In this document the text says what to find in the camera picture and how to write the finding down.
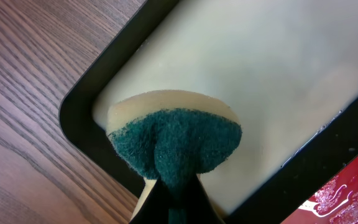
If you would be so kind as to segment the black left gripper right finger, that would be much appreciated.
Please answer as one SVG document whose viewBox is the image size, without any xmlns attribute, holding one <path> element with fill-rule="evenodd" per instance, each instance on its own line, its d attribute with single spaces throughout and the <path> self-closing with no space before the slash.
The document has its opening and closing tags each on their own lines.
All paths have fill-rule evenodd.
<svg viewBox="0 0 358 224">
<path fill-rule="evenodd" d="M 211 205 L 197 175 L 186 186 L 186 214 L 188 224 L 224 224 Z"/>
</svg>

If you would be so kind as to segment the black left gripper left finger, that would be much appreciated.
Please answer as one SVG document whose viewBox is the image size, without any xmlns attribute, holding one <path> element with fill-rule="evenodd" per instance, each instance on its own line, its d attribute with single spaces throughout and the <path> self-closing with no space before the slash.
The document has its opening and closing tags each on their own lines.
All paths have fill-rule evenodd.
<svg viewBox="0 0 358 224">
<path fill-rule="evenodd" d="M 168 224 L 170 193 L 163 182 L 145 180 L 129 224 Z"/>
</svg>

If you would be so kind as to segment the green and yellow sponge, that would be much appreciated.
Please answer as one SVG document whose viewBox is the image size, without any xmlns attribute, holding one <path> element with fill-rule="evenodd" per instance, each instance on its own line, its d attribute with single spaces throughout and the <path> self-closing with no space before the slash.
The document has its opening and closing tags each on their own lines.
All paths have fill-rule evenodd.
<svg viewBox="0 0 358 224">
<path fill-rule="evenodd" d="M 188 182 L 223 163 L 240 145 L 242 128 L 236 114 L 219 99 L 157 90 L 110 106 L 106 135 L 131 169 L 166 186 L 168 223 L 187 223 Z"/>
</svg>

